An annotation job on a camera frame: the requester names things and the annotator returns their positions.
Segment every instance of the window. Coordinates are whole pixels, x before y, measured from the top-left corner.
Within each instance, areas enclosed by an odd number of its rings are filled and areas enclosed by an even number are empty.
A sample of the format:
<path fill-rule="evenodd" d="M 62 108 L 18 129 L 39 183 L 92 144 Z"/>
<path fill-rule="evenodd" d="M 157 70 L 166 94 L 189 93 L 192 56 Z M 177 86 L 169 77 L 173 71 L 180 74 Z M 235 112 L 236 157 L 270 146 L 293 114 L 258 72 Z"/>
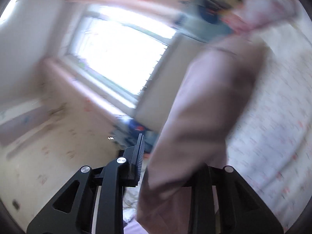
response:
<path fill-rule="evenodd" d="M 13 9 L 15 7 L 17 0 L 11 0 L 8 5 L 5 7 L 2 15 L 0 16 L 0 25 L 9 18 L 9 16 L 12 14 Z"/>
<path fill-rule="evenodd" d="M 85 71 L 134 103 L 174 34 L 174 29 L 143 15 L 93 5 L 69 53 Z"/>

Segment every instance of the silver screw head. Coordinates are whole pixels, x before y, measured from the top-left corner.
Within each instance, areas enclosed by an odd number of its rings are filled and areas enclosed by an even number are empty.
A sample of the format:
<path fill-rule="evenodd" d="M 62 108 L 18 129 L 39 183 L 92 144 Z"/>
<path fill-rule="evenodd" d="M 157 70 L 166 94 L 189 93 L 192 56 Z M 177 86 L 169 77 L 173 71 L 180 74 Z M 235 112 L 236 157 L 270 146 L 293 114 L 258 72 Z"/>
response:
<path fill-rule="evenodd" d="M 81 167 L 81 172 L 82 173 L 88 173 L 90 171 L 90 167 L 89 166 L 84 166 L 84 167 Z"/>
<path fill-rule="evenodd" d="M 127 159 L 124 157 L 117 158 L 117 163 L 125 163 L 126 161 L 127 161 Z"/>
<path fill-rule="evenodd" d="M 232 173 L 234 171 L 232 166 L 226 166 L 224 169 L 227 173 Z"/>

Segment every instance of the black bracket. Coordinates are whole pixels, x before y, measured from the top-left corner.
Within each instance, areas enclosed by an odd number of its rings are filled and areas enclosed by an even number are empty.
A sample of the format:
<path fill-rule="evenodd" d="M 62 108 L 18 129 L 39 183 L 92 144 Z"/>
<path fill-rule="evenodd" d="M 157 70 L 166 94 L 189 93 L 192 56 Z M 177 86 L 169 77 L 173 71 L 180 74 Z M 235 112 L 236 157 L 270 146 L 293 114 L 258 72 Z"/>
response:
<path fill-rule="evenodd" d="M 35 216 L 27 234 L 90 234 L 97 188 L 102 186 L 96 234 L 123 234 L 124 187 L 138 185 L 144 136 L 105 167 L 83 166 Z M 222 234 L 283 234 L 273 213 L 231 166 L 203 166 L 184 185 L 191 187 L 189 234 L 215 234 L 212 186 L 216 186 Z"/>

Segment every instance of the pink cloth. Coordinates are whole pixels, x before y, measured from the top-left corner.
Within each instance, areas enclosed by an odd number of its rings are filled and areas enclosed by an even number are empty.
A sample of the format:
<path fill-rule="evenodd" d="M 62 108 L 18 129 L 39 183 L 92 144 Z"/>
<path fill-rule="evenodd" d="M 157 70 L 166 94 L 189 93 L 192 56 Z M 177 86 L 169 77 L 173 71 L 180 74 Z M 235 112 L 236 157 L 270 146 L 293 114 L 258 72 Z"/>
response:
<path fill-rule="evenodd" d="M 148 234 L 145 229 L 134 219 L 132 219 L 126 227 L 124 234 Z"/>
<path fill-rule="evenodd" d="M 190 189 L 201 165 L 222 168 L 230 129 L 251 96 L 263 44 L 231 36 L 209 45 L 190 65 L 145 172 L 138 222 L 149 234 L 186 234 Z"/>

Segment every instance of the floral pattern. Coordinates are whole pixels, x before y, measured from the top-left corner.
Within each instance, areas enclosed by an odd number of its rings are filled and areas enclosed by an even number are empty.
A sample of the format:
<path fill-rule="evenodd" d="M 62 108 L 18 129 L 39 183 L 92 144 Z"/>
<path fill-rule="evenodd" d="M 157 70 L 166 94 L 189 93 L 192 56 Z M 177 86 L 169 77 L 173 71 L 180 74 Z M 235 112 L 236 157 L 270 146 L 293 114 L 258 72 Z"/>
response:
<path fill-rule="evenodd" d="M 285 231 L 312 196 L 312 49 L 290 24 L 262 33 L 272 49 L 228 139 L 228 163 Z"/>

